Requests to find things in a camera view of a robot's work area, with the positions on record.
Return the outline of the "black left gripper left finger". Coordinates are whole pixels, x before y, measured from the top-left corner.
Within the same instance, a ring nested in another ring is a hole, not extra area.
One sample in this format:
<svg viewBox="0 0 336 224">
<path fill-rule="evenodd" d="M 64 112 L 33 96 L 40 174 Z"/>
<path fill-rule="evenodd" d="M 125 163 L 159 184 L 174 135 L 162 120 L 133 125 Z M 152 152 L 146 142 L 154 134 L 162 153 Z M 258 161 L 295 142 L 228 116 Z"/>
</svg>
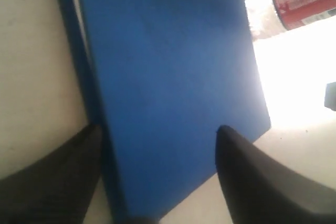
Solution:
<svg viewBox="0 0 336 224">
<path fill-rule="evenodd" d="M 89 124 L 1 179 L 1 223 L 83 223 L 101 173 L 102 130 Z"/>
</svg>

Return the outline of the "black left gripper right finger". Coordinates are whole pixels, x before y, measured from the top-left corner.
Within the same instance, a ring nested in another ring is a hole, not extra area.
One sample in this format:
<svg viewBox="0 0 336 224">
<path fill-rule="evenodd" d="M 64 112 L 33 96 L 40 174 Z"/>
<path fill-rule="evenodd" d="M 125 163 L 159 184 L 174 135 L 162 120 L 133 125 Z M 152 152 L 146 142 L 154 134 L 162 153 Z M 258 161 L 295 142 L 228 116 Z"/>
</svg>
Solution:
<svg viewBox="0 0 336 224">
<path fill-rule="evenodd" d="M 233 223 L 335 223 L 335 190 L 277 162 L 232 127 L 216 134 L 218 180 Z"/>
</svg>

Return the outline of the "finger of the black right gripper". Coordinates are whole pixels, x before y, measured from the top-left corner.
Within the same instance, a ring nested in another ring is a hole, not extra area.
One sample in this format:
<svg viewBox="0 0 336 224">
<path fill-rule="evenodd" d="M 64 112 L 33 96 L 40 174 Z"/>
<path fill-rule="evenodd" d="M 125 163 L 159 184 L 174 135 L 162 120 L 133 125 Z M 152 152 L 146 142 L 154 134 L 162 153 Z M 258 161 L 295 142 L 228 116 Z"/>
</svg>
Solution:
<svg viewBox="0 0 336 224">
<path fill-rule="evenodd" d="M 326 85 L 324 106 L 332 111 L 336 111 L 336 82 Z"/>
</svg>

